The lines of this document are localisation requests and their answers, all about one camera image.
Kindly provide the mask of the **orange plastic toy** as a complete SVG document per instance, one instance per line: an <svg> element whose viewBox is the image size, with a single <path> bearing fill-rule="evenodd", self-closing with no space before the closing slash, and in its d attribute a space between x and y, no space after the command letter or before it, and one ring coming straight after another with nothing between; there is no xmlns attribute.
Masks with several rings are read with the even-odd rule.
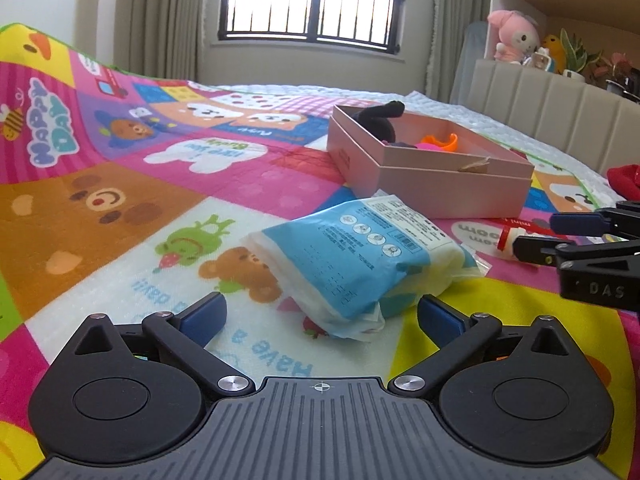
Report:
<svg viewBox="0 0 640 480"><path fill-rule="evenodd" d="M437 136L424 136L419 143L436 144L442 148L442 152L455 153L458 150L459 138L455 133L449 133L444 138Z"/></svg>

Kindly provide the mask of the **pink cardboard box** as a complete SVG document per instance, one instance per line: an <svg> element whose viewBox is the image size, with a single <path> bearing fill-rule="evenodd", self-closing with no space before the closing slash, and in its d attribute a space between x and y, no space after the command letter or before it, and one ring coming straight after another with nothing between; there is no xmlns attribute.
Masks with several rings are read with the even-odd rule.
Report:
<svg viewBox="0 0 640 480"><path fill-rule="evenodd" d="M328 133L328 153L356 196L396 195L432 220L520 214L534 173L527 158L457 122L409 112L390 120L399 144L388 145L352 119L359 111L334 107ZM455 153L414 147L449 133L459 138Z"/></svg>

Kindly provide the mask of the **black plush toy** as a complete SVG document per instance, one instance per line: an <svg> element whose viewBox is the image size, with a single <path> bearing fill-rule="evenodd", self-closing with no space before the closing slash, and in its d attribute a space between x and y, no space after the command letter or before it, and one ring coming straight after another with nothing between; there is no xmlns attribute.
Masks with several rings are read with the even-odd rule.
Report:
<svg viewBox="0 0 640 480"><path fill-rule="evenodd" d="M395 143L395 128L390 122L392 118L399 118L405 113L405 104L400 101L390 101L382 105L363 108L352 114L352 119L375 139L384 143Z"/></svg>

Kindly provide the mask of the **pink plush bunny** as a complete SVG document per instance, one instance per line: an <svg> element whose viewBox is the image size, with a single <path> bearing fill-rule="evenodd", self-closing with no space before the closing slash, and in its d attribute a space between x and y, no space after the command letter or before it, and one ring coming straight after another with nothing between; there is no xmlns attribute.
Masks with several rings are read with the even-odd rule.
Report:
<svg viewBox="0 0 640 480"><path fill-rule="evenodd" d="M521 12L495 10L488 14L487 21L497 29L496 61L522 64L540 47L536 25Z"/></svg>

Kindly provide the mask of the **beige curtain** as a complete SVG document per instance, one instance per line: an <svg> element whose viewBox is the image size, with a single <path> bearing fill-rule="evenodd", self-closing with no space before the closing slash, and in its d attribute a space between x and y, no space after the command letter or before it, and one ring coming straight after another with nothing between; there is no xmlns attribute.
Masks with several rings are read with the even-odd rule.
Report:
<svg viewBox="0 0 640 480"><path fill-rule="evenodd" d="M206 0L77 0L73 45L156 78L191 79L205 47Z"/></svg>

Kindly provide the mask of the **potted green plant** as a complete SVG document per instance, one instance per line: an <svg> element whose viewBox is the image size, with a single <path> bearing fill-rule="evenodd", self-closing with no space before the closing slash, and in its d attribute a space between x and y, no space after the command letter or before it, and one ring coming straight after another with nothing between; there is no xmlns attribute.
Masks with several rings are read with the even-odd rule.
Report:
<svg viewBox="0 0 640 480"><path fill-rule="evenodd" d="M582 72L590 65L597 63L602 51L589 52L582 40L576 35L570 36L565 28L560 31L560 44L565 54L565 77L582 77Z"/></svg>

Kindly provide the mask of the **red cloth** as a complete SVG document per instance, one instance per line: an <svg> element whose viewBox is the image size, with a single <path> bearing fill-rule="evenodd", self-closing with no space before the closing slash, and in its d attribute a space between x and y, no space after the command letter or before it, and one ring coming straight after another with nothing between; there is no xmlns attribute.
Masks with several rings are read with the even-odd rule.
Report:
<svg viewBox="0 0 640 480"><path fill-rule="evenodd" d="M610 168L606 172L608 184L625 200L640 200L640 166L626 165Z"/></svg>

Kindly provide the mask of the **beige padded headboard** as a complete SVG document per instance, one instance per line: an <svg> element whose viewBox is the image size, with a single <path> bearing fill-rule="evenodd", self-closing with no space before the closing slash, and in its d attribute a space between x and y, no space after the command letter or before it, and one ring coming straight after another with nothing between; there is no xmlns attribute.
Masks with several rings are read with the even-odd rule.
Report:
<svg viewBox="0 0 640 480"><path fill-rule="evenodd" d="M451 104L461 104L573 156L599 174L639 161L639 105L587 81L486 60L486 21L466 29Z"/></svg>

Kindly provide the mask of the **yellow plush duck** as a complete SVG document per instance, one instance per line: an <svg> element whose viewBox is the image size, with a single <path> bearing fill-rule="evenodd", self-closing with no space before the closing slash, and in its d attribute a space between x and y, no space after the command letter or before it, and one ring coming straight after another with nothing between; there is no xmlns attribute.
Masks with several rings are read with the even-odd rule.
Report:
<svg viewBox="0 0 640 480"><path fill-rule="evenodd" d="M558 36L549 34L542 40L541 47L549 51L549 56L554 63L555 73L562 75L566 69L566 53Z"/></svg>

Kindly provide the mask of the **small white red bottle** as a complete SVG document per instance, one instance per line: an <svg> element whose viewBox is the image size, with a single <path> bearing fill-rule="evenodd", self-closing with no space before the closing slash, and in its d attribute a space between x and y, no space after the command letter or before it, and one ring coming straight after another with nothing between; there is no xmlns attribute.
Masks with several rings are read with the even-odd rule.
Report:
<svg viewBox="0 0 640 480"><path fill-rule="evenodd" d="M503 259L514 258L513 244L519 236L547 236L552 234L552 231L545 224L541 226L528 220L503 218L497 219L497 223L501 231L496 247L498 255Z"/></svg>

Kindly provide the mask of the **window with black bars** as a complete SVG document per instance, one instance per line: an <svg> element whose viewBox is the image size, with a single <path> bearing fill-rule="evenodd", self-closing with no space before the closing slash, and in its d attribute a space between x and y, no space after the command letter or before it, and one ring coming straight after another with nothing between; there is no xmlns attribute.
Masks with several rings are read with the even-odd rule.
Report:
<svg viewBox="0 0 640 480"><path fill-rule="evenodd" d="M405 0L220 0L217 39L278 40L399 52Z"/></svg>

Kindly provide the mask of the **pink plastic toy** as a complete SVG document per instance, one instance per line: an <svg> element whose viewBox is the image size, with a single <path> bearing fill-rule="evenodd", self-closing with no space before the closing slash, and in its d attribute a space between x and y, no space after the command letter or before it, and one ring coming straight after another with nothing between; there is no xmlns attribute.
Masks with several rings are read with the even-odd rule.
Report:
<svg viewBox="0 0 640 480"><path fill-rule="evenodd" d="M418 143L414 147L422 151L435 151L435 152L442 151L442 148L440 146L436 144L431 144L431 143Z"/></svg>

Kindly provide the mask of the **colourful cartoon play mat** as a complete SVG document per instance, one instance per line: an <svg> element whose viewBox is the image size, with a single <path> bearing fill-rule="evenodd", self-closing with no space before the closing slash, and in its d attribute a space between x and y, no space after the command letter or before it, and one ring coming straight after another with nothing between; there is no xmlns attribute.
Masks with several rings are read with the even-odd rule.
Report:
<svg viewBox="0 0 640 480"><path fill-rule="evenodd" d="M332 339L266 272L217 263L249 232L347 202L326 151L337 105L372 92L207 87L103 65L22 24L1 31L1 474L42 459L27 405L82 320L137 323L218 290L212 351L267 375L390 378L433 350L399 299L374 341Z"/></svg>

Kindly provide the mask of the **blue white tissue pack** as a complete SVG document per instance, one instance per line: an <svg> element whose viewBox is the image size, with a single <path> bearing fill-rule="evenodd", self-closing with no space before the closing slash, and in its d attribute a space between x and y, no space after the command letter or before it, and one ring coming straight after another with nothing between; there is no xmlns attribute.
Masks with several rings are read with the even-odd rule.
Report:
<svg viewBox="0 0 640 480"><path fill-rule="evenodd" d="M482 274L466 248L388 194L270 226L243 243L311 322L341 339L370 341L421 296Z"/></svg>

